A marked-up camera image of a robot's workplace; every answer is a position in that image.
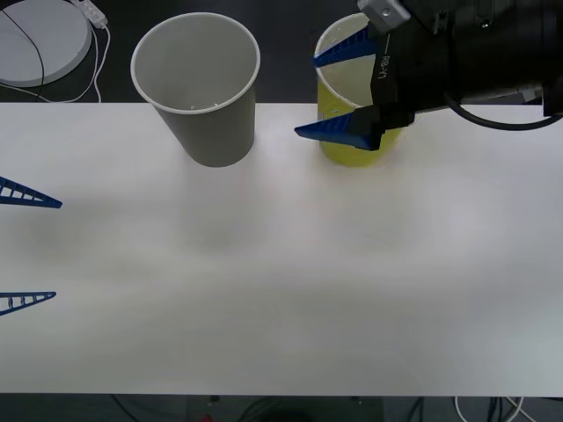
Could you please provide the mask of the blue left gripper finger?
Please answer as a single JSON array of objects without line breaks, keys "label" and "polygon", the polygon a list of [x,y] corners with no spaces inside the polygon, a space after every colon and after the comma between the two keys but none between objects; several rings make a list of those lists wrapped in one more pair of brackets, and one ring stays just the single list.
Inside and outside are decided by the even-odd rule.
[{"label": "blue left gripper finger", "polygon": [[4,177],[1,177],[1,203],[26,207],[62,207],[59,200]]},{"label": "blue left gripper finger", "polygon": [[32,307],[56,297],[56,292],[2,292],[0,316],[9,315],[18,310]]}]

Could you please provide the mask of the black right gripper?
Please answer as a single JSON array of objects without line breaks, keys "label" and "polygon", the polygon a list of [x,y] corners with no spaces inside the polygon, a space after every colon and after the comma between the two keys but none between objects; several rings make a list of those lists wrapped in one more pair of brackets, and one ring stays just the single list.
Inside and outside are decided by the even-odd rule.
[{"label": "black right gripper", "polygon": [[370,82],[373,105],[296,127],[296,134],[375,151],[386,130],[410,125],[418,113],[445,108],[444,92],[451,82],[450,21],[450,16],[434,16],[426,28],[412,19],[386,35],[366,25],[315,55],[316,68],[376,55]]}]

